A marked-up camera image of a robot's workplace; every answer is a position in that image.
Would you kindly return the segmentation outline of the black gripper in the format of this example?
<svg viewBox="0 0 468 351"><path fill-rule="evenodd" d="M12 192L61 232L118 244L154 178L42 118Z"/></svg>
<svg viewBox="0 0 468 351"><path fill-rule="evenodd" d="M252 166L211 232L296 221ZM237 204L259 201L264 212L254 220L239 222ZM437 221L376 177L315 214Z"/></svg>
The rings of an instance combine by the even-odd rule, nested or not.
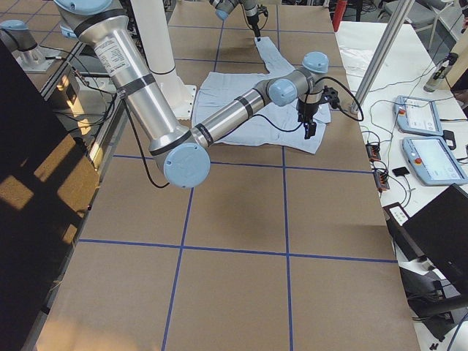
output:
<svg viewBox="0 0 468 351"><path fill-rule="evenodd" d="M252 29L252 31L254 32L254 36L256 40L261 40L261 33L260 33L259 26L258 26L259 15L258 14L247 15L246 22L248 23L249 28Z"/></svg>
<svg viewBox="0 0 468 351"><path fill-rule="evenodd" d="M317 103L297 102L298 122L303 124L304 139L309 140L316 135L317 123L313 121L317 113Z"/></svg>

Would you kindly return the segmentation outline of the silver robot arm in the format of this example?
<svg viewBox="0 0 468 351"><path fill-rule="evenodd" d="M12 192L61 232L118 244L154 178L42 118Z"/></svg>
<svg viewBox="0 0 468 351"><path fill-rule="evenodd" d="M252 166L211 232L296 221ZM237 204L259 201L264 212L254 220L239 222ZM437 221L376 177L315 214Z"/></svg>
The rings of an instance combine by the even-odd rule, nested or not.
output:
<svg viewBox="0 0 468 351"><path fill-rule="evenodd" d="M207 149L230 134L270 103L298 103L299 121L310 137L313 116L325 102L321 80L329 59L313 51L301 68L280 78L262 80L230 104L195 127L179 124L158 87L127 25L129 18L119 1L57 1L65 23L78 40L89 45L107 70L117 92L134 113L150 140L149 151L167 181L181 188L201 184L209 174Z"/></svg>
<svg viewBox="0 0 468 351"><path fill-rule="evenodd" d="M242 9L247 26L254 32L255 39L261 40L259 27L260 15L268 21L268 8L255 0L209 0L208 3L215 9L216 16L224 21L237 7Z"/></svg>

